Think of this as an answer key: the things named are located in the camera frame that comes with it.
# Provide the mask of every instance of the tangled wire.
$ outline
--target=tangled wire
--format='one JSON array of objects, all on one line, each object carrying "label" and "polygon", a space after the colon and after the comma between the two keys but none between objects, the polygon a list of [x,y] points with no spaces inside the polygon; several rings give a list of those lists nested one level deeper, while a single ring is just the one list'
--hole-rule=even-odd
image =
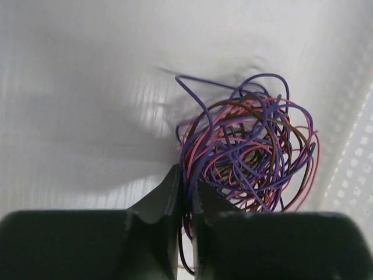
[{"label": "tangled wire", "polygon": [[[273,97],[264,86],[254,82],[261,77],[279,79],[284,85],[286,98],[281,95]],[[248,78],[238,87],[184,75],[175,79],[202,108],[199,116],[176,127],[182,147],[180,166],[186,205],[183,223],[188,237],[192,237],[191,196],[198,180],[214,186],[244,211],[287,211],[302,197],[295,207],[298,210],[315,180],[320,143],[309,112],[289,100],[285,79],[263,73]],[[228,99],[207,107],[182,79],[232,92]],[[291,124],[290,108],[302,112],[307,126]],[[185,129],[182,137],[181,128]],[[285,202],[281,195],[300,170],[304,170],[301,184],[295,196]]]}]

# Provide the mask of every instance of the wire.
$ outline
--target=wire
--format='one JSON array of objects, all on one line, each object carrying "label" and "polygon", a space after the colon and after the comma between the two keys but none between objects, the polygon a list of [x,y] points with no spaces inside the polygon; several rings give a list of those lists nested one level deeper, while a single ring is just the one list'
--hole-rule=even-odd
[{"label": "wire", "polygon": [[[259,78],[282,82],[285,97],[272,97]],[[320,157],[320,142],[308,111],[290,101],[287,82],[279,75],[263,73],[237,87],[190,76],[176,81],[200,105],[202,112],[176,127],[181,144],[180,166],[184,184],[184,229],[191,238],[191,197],[198,180],[214,186],[243,211],[288,211],[301,198],[298,210],[314,183]],[[183,79],[232,90],[229,97],[207,106]],[[307,126],[293,126],[289,110],[298,110]],[[313,154],[317,150],[317,159]],[[284,203],[282,193],[293,175],[303,170],[301,184],[293,198]],[[182,243],[180,255],[186,265]]]}]

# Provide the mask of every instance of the white surface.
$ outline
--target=white surface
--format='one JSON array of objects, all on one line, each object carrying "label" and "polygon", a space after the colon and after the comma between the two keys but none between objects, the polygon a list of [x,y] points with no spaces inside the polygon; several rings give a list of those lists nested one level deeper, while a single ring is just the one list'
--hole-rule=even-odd
[{"label": "white surface", "polygon": [[283,75],[319,129],[304,209],[320,209],[373,81],[372,11],[370,0],[2,0],[0,216],[126,208],[156,186],[177,161],[175,124],[196,107],[160,68],[232,84]]},{"label": "white surface", "polygon": [[338,160],[323,209],[353,218],[373,249],[373,83]]}]

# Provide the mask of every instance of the white plastic sheet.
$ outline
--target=white plastic sheet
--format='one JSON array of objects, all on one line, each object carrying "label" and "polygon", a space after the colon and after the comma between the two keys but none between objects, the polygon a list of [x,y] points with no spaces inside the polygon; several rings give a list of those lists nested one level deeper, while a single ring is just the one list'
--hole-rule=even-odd
[{"label": "white plastic sheet", "polygon": [[351,213],[370,238],[372,11],[370,0],[2,0],[0,216],[132,205],[177,162],[174,126],[197,108],[167,71],[232,84],[275,72],[321,137],[304,209]]}]

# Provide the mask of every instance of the pink wire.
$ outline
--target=pink wire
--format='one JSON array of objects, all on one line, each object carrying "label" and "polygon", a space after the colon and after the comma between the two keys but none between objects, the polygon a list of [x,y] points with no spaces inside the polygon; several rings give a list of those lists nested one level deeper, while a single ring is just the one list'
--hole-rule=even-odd
[{"label": "pink wire", "polygon": [[[277,100],[277,98],[266,98],[266,99],[263,99],[263,101],[274,101],[274,100]],[[290,103],[290,104],[295,104],[294,102],[290,101],[290,100],[287,100],[287,99],[280,99],[281,101],[283,102],[286,102],[286,103]],[[253,106],[254,104],[258,104],[259,103],[259,100],[247,100],[247,101],[244,101],[242,102],[244,105],[246,106]],[[256,111],[262,111],[263,108],[261,107],[258,107],[258,108],[254,108],[254,110]],[[220,121],[223,117],[225,117],[226,115],[228,114],[234,114],[234,113],[243,113],[245,111],[245,109],[241,108],[241,107],[238,107],[238,106],[232,106],[232,105],[224,105],[222,111],[218,114],[218,116],[213,120],[213,125],[216,125],[216,123],[218,121]],[[317,147],[318,147],[318,157],[317,157],[317,161],[316,161],[316,165],[314,166],[314,158],[311,157],[311,171],[309,173],[309,175],[307,176],[307,180],[306,180],[306,183],[304,185],[304,188],[301,190],[301,193],[307,188],[307,185],[309,183],[309,181],[311,180],[311,183],[309,185],[309,188],[307,190],[307,193],[306,195],[304,196],[304,198],[301,200],[300,204],[298,205],[298,207],[296,208],[296,211],[299,209],[299,207],[303,204],[303,202],[305,201],[305,199],[307,198],[308,194],[310,193],[311,189],[312,189],[312,186],[313,186],[313,183],[314,183],[314,179],[315,179],[315,176],[316,176],[316,173],[317,173],[317,169],[318,169],[318,165],[319,165],[319,155],[320,155],[320,142],[319,142],[319,138],[317,136],[317,132],[312,132],[311,131],[311,123],[310,123],[310,120],[308,118],[308,116],[306,114],[303,114],[306,121],[307,121],[307,127],[305,126],[297,126],[295,127],[296,129],[298,128],[305,128],[308,130],[308,143],[310,144],[311,142],[311,138],[313,136],[316,137],[316,141],[317,141]],[[288,119],[287,118],[284,118],[285,122],[287,124],[290,124]],[[187,140],[187,135],[189,133],[189,131],[191,130],[192,126],[193,126],[193,121],[188,125],[188,128],[186,129],[186,131],[184,132],[183,134],[183,137],[182,137],[182,146],[184,147],[185,145],[185,142]],[[256,121],[252,121],[252,120],[241,120],[241,121],[232,121],[230,123],[227,124],[227,126],[233,126],[233,125],[237,125],[237,124],[242,124],[242,123],[248,123],[248,124],[254,124],[256,123]],[[213,135],[212,137],[208,140],[207,142],[207,145],[206,147],[201,151],[199,152],[197,155],[196,155],[196,151],[199,147],[199,145],[201,144],[201,142],[205,139],[205,137],[207,136],[207,133],[208,133],[208,130],[206,130],[195,142],[193,148],[191,150],[189,150],[187,152],[187,155],[189,156],[189,162],[188,162],[188,168],[187,168],[187,174],[186,174],[186,177],[187,179],[189,179],[190,177],[190,173],[191,173],[191,167],[192,167],[192,164],[193,162],[198,159],[199,157],[201,157],[202,155],[204,155],[207,150],[216,142],[216,141],[226,141],[226,138],[225,137],[222,137],[221,134],[223,133],[223,128],[220,127],[216,130],[213,131]],[[280,142],[279,142],[279,138],[277,137],[277,135],[275,135],[275,139],[276,139],[276,143],[278,146],[280,146]],[[237,137],[229,137],[229,141],[238,141],[238,142],[247,142],[248,140],[246,139],[242,139],[242,138],[237,138]],[[268,151],[269,153],[272,154],[272,151],[271,151],[271,148],[272,146],[271,145],[264,145],[262,143],[259,143],[259,142],[250,142],[249,143],[250,145],[252,145],[252,147],[250,147],[249,149],[245,150],[242,154],[240,154],[240,158],[243,158],[244,155],[246,155],[247,153],[255,150],[255,149],[258,149],[258,148],[262,148],[262,149],[266,149],[266,151]],[[305,146],[302,148],[302,150],[300,151],[300,155],[303,153],[303,151],[305,150]],[[209,164],[206,166],[205,168],[205,172],[204,172],[204,176],[207,177],[207,170],[216,162],[218,161],[219,159],[221,159],[222,157],[224,157],[226,155],[221,155],[221,156],[218,156],[216,157],[215,159],[213,159],[211,162],[209,162]],[[301,165],[304,160],[306,158],[306,154],[304,154],[302,156],[302,158],[298,158],[297,160],[299,160],[299,165]],[[217,175],[219,176],[219,178],[223,181],[223,176],[220,174],[220,172],[218,171],[218,169],[216,167],[214,167],[214,171],[217,173]],[[232,182],[232,175],[233,175],[233,171],[230,170],[230,173],[228,175],[228,183],[232,186],[233,185],[233,182]],[[257,178],[255,181],[254,181],[254,184],[253,186],[255,186],[259,181],[259,178]],[[290,184],[290,181],[291,181],[291,178],[289,179],[289,181],[287,182],[287,184],[282,188],[281,191],[284,191],[288,185]],[[271,194],[269,200],[268,200],[268,205],[271,205],[271,203],[273,202],[275,198],[275,192],[273,192],[273,194]],[[248,198],[246,200],[244,200],[242,202],[242,204],[240,206],[243,206],[243,205],[247,205],[247,202],[249,200],[253,200],[253,198]]]}]

